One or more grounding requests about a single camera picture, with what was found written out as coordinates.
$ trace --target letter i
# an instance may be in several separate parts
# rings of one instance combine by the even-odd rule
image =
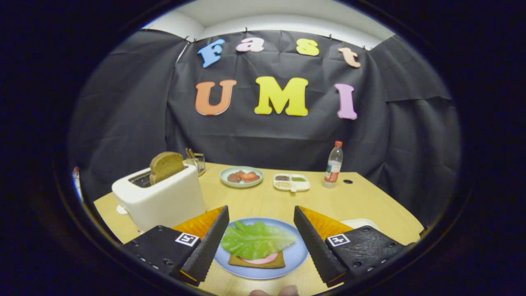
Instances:
[[[356,119],[358,115],[352,104],[352,92],[355,90],[354,87],[343,83],[337,83],[334,86],[340,93],[340,111],[338,111],[338,117],[343,119]]]

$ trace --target lettuce leaf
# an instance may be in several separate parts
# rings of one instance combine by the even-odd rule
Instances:
[[[235,256],[248,260],[264,258],[296,242],[296,237],[275,226],[256,222],[244,225],[236,221],[225,230],[221,247]]]

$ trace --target toaster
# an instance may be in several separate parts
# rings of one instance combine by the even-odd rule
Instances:
[[[157,225],[174,227],[206,211],[197,168],[184,169],[154,185],[150,168],[123,177],[112,184],[119,204],[128,211],[139,231]]]

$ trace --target sandwich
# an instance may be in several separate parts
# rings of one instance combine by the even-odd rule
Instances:
[[[234,222],[225,231],[221,246],[230,253],[228,264],[248,268],[278,269],[285,267],[283,249],[296,242],[296,237],[263,222],[244,225]]]

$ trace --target black cloth backdrop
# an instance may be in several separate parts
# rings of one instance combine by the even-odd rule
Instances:
[[[264,39],[264,50],[236,51],[248,37]],[[219,38],[225,40],[220,60],[203,68],[198,50]],[[299,54],[300,38],[315,40],[319,55]],[[361,67],[349,66],[340,47],[357,53]],[[307,79],[308,115],[256,114],[260,76],[275,77],[281,88],[293,77]],[[221,97],[219,82],[230,79],[237,84],[229,108],[215,116],[199,114],[196,84],[216,84],[210,91],[214,105]],[[338,117],[336,83],[354,87],[357,119]],[[396,36],[366,51],[288,31],[232,33],[195,43],[139,31],[101,63],[82,90],[69,159],[79,166],[85,198],[94,201],[118,178],[148,167],[161,151],[184,155],[190,147],[209,162],[324,171],[334,141],[343,141],[342,171],[366,177],[424,226],[453,191],[461,146],[454,103],[432,67]],[[320,198],[330,195],[327,190]]]

